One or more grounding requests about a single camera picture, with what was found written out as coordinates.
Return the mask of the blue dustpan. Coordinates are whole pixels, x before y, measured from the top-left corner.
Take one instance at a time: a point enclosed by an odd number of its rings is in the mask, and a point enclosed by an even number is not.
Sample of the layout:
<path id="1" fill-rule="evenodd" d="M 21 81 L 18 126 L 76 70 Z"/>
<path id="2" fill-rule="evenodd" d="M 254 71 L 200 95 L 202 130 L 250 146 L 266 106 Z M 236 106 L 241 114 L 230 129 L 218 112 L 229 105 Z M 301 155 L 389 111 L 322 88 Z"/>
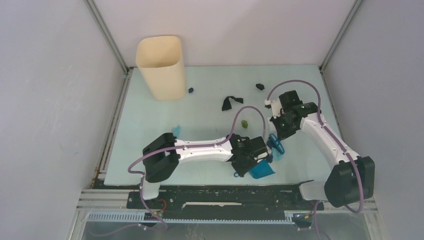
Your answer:
<path id="1" fill-rule="evenodd" d="M 261 160 L 255 167 L 248 171 L 254 179 L 261 179 L 275 174 L 270 164 L 266 160 Z"/>

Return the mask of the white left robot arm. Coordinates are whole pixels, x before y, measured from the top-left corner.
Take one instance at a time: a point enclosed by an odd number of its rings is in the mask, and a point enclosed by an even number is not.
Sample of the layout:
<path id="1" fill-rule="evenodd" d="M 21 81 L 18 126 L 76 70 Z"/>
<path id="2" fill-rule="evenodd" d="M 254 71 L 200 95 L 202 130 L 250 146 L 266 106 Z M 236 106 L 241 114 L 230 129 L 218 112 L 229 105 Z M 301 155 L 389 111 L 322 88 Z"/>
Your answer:
<path id="1" fill-rule="evenodd" d="M 142 150 L 145 171 L 138 201 L 145 208 L 156 206 L 161 183 L 173 174 L 178 165 L 229 162 L 234 171 L 243 177 L 271 153 L 261 136 L 249 138 L 231 133 L 213 140 L 189 141 L 178 139 L 170 132 L 164 133 Z"/>

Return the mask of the blue hand brush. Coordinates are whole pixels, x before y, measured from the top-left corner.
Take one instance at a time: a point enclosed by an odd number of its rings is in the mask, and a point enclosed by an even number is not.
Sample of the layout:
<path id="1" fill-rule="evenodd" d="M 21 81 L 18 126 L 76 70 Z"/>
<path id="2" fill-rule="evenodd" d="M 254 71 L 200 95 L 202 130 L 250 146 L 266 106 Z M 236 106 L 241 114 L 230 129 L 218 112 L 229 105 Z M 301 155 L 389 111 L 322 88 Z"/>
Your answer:
<path id="1" fill-rule="evenodd" d="M 274 133 L 269 134 L 266 144 L 270 149 L 276 149 L 281 155 L 285 153 L 281 141 Z"/>

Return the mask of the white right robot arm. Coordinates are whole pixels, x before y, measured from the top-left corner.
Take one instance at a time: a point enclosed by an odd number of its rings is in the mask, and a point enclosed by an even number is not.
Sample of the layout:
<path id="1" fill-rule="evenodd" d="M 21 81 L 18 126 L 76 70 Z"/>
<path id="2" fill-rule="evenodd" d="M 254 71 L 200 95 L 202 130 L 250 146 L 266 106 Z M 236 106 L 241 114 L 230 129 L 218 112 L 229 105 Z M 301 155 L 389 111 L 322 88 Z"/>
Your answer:
<path id="1" fill-rule="evenodd" d="M 304 103 L 295 90 L 281 94 L 277 99 L 265 100 L 271 109 L 269 120 L 278 140 L 305 133 L 319 149 L 331 170 L 327 180 L 309 180 L 299 184 L 291 194 L 291 204 L 304 209 L 312 200 L 329 202 L 333 207 L 346 207 L 360 213 L 365 200 L 373 197 L 375 162 L 369 156 L 360 156 L 352 150 L 329 126 L 314 102 Z"/>

